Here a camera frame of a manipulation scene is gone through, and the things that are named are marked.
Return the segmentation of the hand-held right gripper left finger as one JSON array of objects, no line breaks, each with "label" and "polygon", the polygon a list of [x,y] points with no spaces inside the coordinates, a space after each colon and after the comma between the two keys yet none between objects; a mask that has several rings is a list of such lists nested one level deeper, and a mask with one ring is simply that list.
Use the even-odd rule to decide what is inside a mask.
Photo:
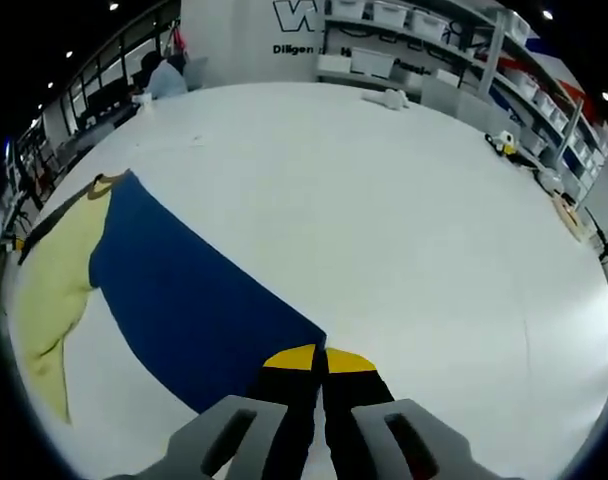
[{"label": "hand-held right gripper left finger", "polygon": [[318,398],[308,344],[270,357],[243,396],[229,395],[176,431],[163,457],[118,479],[299,479],[314,438]]}]

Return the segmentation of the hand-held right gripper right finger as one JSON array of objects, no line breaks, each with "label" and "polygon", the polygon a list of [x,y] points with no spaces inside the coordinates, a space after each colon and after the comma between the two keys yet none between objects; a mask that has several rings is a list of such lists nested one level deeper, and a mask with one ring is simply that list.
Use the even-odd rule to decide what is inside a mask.
[{"label": "hand-held right gripper right finger", "polygon": [[339,479],[499,479],[468,439],[417,402],[396,399],[366,358],[328,348],[325,440]]}]

